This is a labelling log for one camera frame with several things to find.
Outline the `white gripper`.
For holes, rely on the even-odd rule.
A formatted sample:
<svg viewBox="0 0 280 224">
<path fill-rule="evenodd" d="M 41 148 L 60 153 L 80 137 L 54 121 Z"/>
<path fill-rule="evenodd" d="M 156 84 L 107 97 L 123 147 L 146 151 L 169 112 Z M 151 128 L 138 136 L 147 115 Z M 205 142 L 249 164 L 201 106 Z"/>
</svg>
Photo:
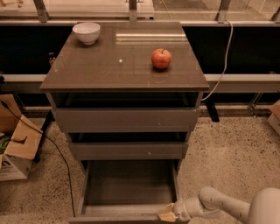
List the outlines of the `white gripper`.
<svg viewBox="0 0 280 224">
<path fill-rule="evenodd" d="M 158 215 L 161 221 L 175 222 L 178 219 L 179 221 L 188 222 L 191 220 L 191 215 L 187 211 L 184 199 L 178 199 L 174 204 L 168 204 L 165 210 L 167 213 Z"/>
</svg>

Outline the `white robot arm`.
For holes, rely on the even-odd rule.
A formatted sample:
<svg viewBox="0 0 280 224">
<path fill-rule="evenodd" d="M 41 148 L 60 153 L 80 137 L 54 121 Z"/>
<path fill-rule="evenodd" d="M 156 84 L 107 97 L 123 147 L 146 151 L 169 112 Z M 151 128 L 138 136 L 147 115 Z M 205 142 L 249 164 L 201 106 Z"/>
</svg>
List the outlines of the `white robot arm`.
<svg viewBox="0 0 280 224">
<path fill-rule="evenodd" d="M 196 197 L 178 199 L 165 206 L 157 216 L 161 221 L 187 223 L 194 217 L 217 219 L 224 213 L 242 224 L 280 224 L 280 190 L 262 189 L 247 203 L 208 186 Z"/>
</svg>

